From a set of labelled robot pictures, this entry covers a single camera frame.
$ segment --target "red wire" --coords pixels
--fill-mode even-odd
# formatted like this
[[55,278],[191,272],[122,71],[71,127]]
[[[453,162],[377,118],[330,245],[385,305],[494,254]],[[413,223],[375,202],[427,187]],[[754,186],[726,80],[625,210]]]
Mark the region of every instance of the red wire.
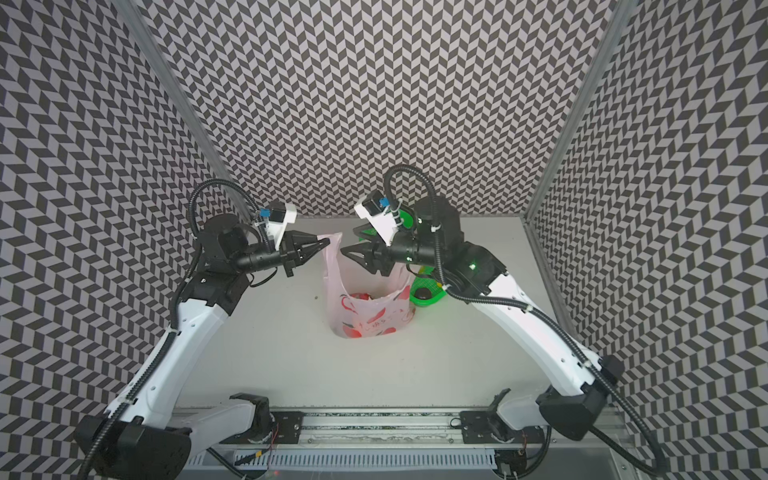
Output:
[[278,423],[275,427],[275,434],[272,435],[272,441],[270,442],[270,456],[266,457],[266,469],[270,469],[270,461],[272,460],[272,447],[275,445],[275,439],[277,438],[277,433],[280,431],[280,424]]

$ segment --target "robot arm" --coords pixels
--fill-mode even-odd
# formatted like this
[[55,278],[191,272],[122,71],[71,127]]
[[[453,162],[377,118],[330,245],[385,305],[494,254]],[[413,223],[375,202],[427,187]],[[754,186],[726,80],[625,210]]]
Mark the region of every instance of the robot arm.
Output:
[[[358,215],[369,221],[357,227],[355,234],[362,235],[368,242],[344,247],[342,254],[369,272],[380,271],[385,276],[389,275],[396,262],[435,266],[432,228],[439,225],[445,245],[445,274],[451,288],[465,296],[501,297],[538,308],[493,254],[479,245],[464,241],[458,211],[444,197],[439,197],[437,204],[439,219],[432,218],[431,204],[428,199],[422,199],[412,209],[415,228],[398,228],[396,214],[389,208],[389,202],[378,190],[374,190],[355,206]],[[378,235],[366,236],[363,233],[371,227],[376,229]],[[594,375],[576,358],[571,347],[536,316],[511,306],[490,303],[472,305],[493,319],[536,360],[549,378],[552,391],[557,393],[557,398],[551,400],[540,397],[538,406],[532,400],[527,406],[520,402],[503,402],[498,408],[499,417],[515,430],[533,425],[552,425],[564,435],[567,432],[569,438],[581,440],[606,403],[607,395],[594,388]],[[576,339],[573,342],[593,365],[603,368],[601,364],[604,362],[597,353]],[[611,368],[615,370],[616,366],[616,361],[612,360]],[[620,374],[620,371],[615,372],[616,377]],[[545,416],[545,412],[551,412],[548,402],[561,402],[563,398],[570,398],[570,405],[565,410],[557,409],[554,415]]]
[[[232,435],[270,428],[268,405],[263,405],[266,399],[243,395],[176,425],[169,422],[205,346],[250,285],[247,274],[282,266],[292,276],[294,268],[328,245],[327,239],[286,231],[295,221],[293,205],[272,202],[251,224],[241,223],[233,214],[221,214],[211,217],[197,232],[200,256],[195,258],[199,262],[174,297],[177,321],[166,328],[143,366],[104,414],[86,415],[75,429],[75,441],[99,474],[175,478],[190,455]],[[250,244],[249,233],[259,242]],[[91,468],[84,464],[83,478]]]
[[[393,196],[392,176],[405,172],[418,178],[428,196],[413,208]],[[355,212],[368,223],[354,229],[365,240],[341,249],[370,273],[388,276],[396,262],[432,266],[432,277],[452,297],[471,303],[493,319],[542,368],[551,386],[538,397],[505,398],[508,389],[494,399],[489,426],[497,438],[511,430],[550,425],[571,440],[591,432],[649,475],[662,475],[667,460],[643,419],[619,394],[616,385],[624,365],[614,356],[602,356],[568,335],[529,299],[493,254],[464,240],[458,211],[438,196],[430,179],[418,168],[397,165],[384,176],[384,191],[374,190],[357,202]],[[406,208],[414,223],[399,219]],[[376,235],[366,233],[374,228]],[[617,402],[645,437],[654,454],[652,468],[613,443],[594,427],[608,397]]]

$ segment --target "green object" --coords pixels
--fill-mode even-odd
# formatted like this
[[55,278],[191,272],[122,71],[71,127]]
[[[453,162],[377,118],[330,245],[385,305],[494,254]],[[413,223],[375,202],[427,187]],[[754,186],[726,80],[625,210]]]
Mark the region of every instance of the green object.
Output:
[[[406,228],[410,228],[413,225],[413,217],[411,217],[408,212],[400,210],[400,218],[402,218],[402,224],[405,225]],[[376,235],[375,228],[369,228],[368,230],[363,230],[362,232],[367,233],[368,235]],[[363,238],[357,237],[357,241],[362,242],[363,240]]]
[[[433,270],[433,267],[431,266],[423,266],[419,273],[426,275],[431,273]],[[432,298],[429,298],[427,300],[416,298],[415,292],[418,289],[426,288],[429,290],[429,292],[432,294]],[[431,278],[418,278],[416,277],[416,280],[413,280],[413,283],[411,284],[411,301],[416,306],[430,306],[437,303],[442,297],[445,296],[445,290],[442,289],[439,283],[437,281],[431,279]]]

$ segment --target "chevron patterned wall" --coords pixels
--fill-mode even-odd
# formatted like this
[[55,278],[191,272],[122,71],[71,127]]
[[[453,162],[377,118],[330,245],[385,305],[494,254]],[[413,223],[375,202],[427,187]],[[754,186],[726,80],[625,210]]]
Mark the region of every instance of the chevron patterned wall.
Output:
[[0,478],[53,478],[157,341],[207,169],[106,0],[6,1],[0,29]]
[[535,227],[674,477],[768,478],[768,5],[639,3]]
[[615,0],[137,3],[232,175],[323,216],[399,162],[521,213]]

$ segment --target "black cable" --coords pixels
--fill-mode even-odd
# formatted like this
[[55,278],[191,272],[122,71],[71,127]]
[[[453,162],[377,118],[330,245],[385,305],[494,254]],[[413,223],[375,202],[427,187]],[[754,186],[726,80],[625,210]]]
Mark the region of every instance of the black cable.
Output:
[[[184,290],[184,287],[187,285],[187,280],[190,278],[190,276],[192,276],[192,273],[197,268],[197,263],[200,261],[200,255],[202,254],[202,251],[203,251],[202,246],[200,244],[196,245],[195,253],[192,256],[192,261],[190,263],[190,266],[187,268],[187,271],[184,273],[184,278],[182,279],[179,287],[176,288],[176,292],[174,293],[174,296],[170,301],[169,324],[171,329],[178,330],[179,319],[178,319],[177,304],[178,304],[179,298],[181,297],[181,292]],[[147,383],[149,378],[152,376],[152,373],[154,373],[154,371],[157,369],[157,366],[160,365],[160,362],[162,362],[163,358],[165,358],[170,347],[174,344],[176,335],[177,334],[175,332],[168,333],[168,336],[165,338],[165,341],[163,342],[163,346],[157,352],[157,355],[154,357],[154,359],[152,359],[152,362],[149,364],[147,369],[144,370],[144,373],[141,374],[141,377],[139,377],[139,379],[136,381],[134,386],[131,387],[131,390],[128,391],[128,394],[126,395],[126,399],[132,402],[133,399],[136,398],[136,395],[141,391],[141,388]],[[112,427],[114,427],[115,422],[119,420],[120,417],[122,417],[122,415],[125,413],[125,410],[130,405],[131,404],[129,402],[121,403],[114,410],[114,412],[107,419],[107,421],[104,423],[104,426],[101,427],[101,430],[96,435],[96,438],[94,439],[93,443],[91,443],[91,447],[89,448],[88,453],[85,454],[85,458],[83,458],[83,462],[80,464],[77,480],[85,480],[86,478],[88,478],[88,473],[91,471],[93,462],[96,459],[96,455],[101,450],[104,440],[107,438],[107,435],[112,430]]]
[[541,448],[533,454],[531,458],[535,458],[533,464],[530,467],[527,467],[524,472],[522,472],[520,475],[518,475],[518,478],[527,477],[535,469],[538,468],[539,465],[544,461],[544,457],[547,456],[547,452],[549,452],[549,445],[552,442],[552,427],[547,426],[547,434],[544,438],[544,443],[541,444]]
[[254,453],[252,453],[250,455],[244,456],[243,458],[241,458],[237,462],[234,462],[233,465],[236,466],[236,467],[239,467],[242,464],[249,463],[249,462],[251,462],[253,460],[256,460],[257,458],[259,458],[261,455],[264,455],[268,451],[269,451],[268,448],[267,449],[257,450],[257,451],[255,451]]
[[243,471],[239,470],[235,465],[232,465],[229,460],[224,458],[219,452],[213,449],[213,447],[210,447],[205,450],[206,452],[210,453],[212,457],[214,457],[221,465],[224,465],[224,467],[229,470],[230,472],[237,475],[238,478],[241,478],[243,480],[256,480],[257,478],[261,478],[266,473],[266,470],[263,470],[258,473],[258,476],[256,477],[250,477],[246,475]]
[[259,283],[252,283],[252,284],[250,285],[250,287],[251,287],[251,288],[256,288],[257,286],[262,286],[263,284],[265,284],[265,283],[269,282],[270,280],[272,280],[272,278],[273,278],[273,277],[274,277],[276,274],[277,274],[277,268],[276,268],[275,270],[273,270],[273,271],[272,271],[272,273],[270,273],[270,275],[269,275],[267,278],[265,278],[264,280],[261,280]]
[[493,472],[498,476],[499,478],[506,478],[508,480],[513,480],[514,478],[523,478],[527,477],[535,469],[541,465],[541,463],[544,461],[544,457],[547,456],[547,452],[549,452],[549,445],[552,443],[552,427],[547,425],[547,432],[544,435],[544,441],[541,443],[541,448],[536,452],[535,454],[531,455],[530,457],[525,457],[526,460],[534,460],[534,462],[531,464],[531,466],[526,465],[526,469],[520,474],[512,474],[512,475],[502,475],[499,469],[497,468]]
[[[437,193],[435,192],[435,185],[432,183],[432,181],[427,177],[427,175],[422,172],[420,169],[416,167],[412,167],[411,165],[396,165],[392,168],[390,168],[386,174],[384,174],[384,194],[387,197],[387,200],[389,200],[389,204],[393,205],[396,204],[397,199],[392,194],[392,177],[394,174],[398,172],[407,172],[412,174],[414,177],[418,178],[419,181],[422,182],[424,187],[427,190],[427,195],[429,198],[429,206],[430,210],[432,212],[432,221],[438,221],[438,207],[437,207]],[[435,246],[435,269],[432,271],[432,275],[435,276],[435,279],[442,283],[443,286],[448,286],[448,283],[446,282],[445,278],[445,270],[442,265],[442,235],[440,232],[440,225],[435,225],[432,227],[432,235],[433,235],[433,243]],[[619,406],[627,413],[627,416],[632,420],[632,422],[637,426],[637,429],[640,430],[640,433],[642,434],[643,438],[645,438],[646,442],[648,442],[648,446],[650,447],[650,450],[654,454],[654,461],[656,462],[655,467],[649,466],[639,458],[635,457],[631,453],[627,452],[624,448],[622,448],[620,445],[618,445],[615,442],[606,442],[606,445],[611,447],[616,453],[624,457],[628,462],[630,462],[633,466],[637,467],[642,472],[652,475],[652,476],[662,476],[664,473],[669,471],[669,464],[667,462],[667,458],[664,456],[664,451],[661,449],[661,445],[659,445],[658,440],[656,439],[656,436],[653,435],[648,428],[648,425],[645,423],[645,421],[640,417],[640,415],[635,411],[635,409],[632,407],[632,405],[629,404],[629,402],[619,394],[616,387],[610,383],[601,373],[601,371],[592,363],[589,361],[587,356],[584,354],[584,352],[581,351],[581,348],[579,348],[576,341],[568,335],[565,330],[553,319],[549,318],[546,313],[540,311],[537,308],[534,308],[532,305],[521,302],[518,300],[512,300],[509,298],[501,298],[498,296],[465,296],[460,293],[457,293],[453,290],[452,287],[445,288],[445,291],[448,293],[448,295],[452,296],[453,298],[457,300],[461,300],[462,302],[467,303],[485,303],[485,304],[491,304],[491,305],[504,305],[508,306],[510,308],[519,308],[520,310],[523,310],[525,312],[530,312],[537,318],[539,318],[542,322],[544,322],[549,328],[553,329],[555,333],[558,334],[558,336],[565,342],[566,345],[568,345],[568,348],[571,349],[571,351],[574,353],[576,358],[578,358],[579,362],[581,362],[582,365],[586,366],[589,372],[594,376],[595,381],[600,383],[600,385],[608,392],[608,394],[611,395],[611,398],[619,404]],[[594,432],[599,432],[600,430],[596,429],[594,426],[590,429],[590,431],[594,430]],[[601,439],[607,439],[607,436],[600,432],[602,436],[598,436],[598,438]]]
[[231,180],[224,180],[223,178],[209,178],[203,183],[197,185],[195,189],[192,190],[192,193],[189,196],[189,201],[187,202],[187,219],[190,222],[192,234],[197,237],[197,234],[200,232],[200,228],[197,226],[197,198],[200,196],[203,190],[214,185],[229,187],[235,190],[250,205],[250,207],[253,209],[253,212],[251,213],[251,220],[255,220],[257,222],[256,229],[259,231],[259,240],[262,241],[264,245],[266,245],[268,251],[271,251],[269,241],[266,237],[266,227],[264,226],[263,219],[259,216],[260,208],[259,204],[256,203],[256,199],[254,199],[253,195],[245,191],[240,185]]
[[406,270],[408,270],[411,273],[411,275],[415,276],[416,278],[429,278],[429,279],[432,278],[431,275],[425,275],[424,273],[416,273],[413,270],[411,270],[410,263],[406,263]]

